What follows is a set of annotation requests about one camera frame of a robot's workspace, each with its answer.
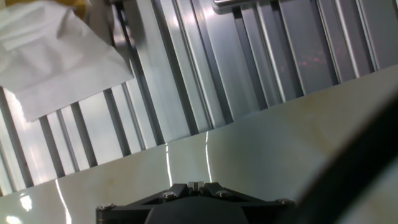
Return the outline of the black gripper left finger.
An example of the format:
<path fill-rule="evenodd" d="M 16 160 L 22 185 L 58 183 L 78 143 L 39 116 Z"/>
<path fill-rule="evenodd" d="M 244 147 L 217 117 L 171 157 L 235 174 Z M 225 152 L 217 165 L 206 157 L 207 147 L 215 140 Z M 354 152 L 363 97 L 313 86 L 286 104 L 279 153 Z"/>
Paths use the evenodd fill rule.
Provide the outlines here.
<path fill-rule="evenodd" d="M 127 205 L 103 204 L 96 208 L 95 223 L 144 223 L 153 208 L 193 196 L 194 190 L 195 182 L 173 184 L 169 189 Z"/>

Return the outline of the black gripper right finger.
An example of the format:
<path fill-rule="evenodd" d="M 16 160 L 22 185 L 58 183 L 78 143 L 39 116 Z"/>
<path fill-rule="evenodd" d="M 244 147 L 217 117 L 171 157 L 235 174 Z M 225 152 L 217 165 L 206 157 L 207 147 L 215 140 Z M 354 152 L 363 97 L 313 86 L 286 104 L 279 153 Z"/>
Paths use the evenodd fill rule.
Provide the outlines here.
<path fill-rule="evenodd" d="M 286 211 L 295 208 L 295 202 L 291 199 L 265 201 L 223 187 L 218 182 L 197 182 L 196 195 L 238 207 L 248 223 L 274 223 Z"/>

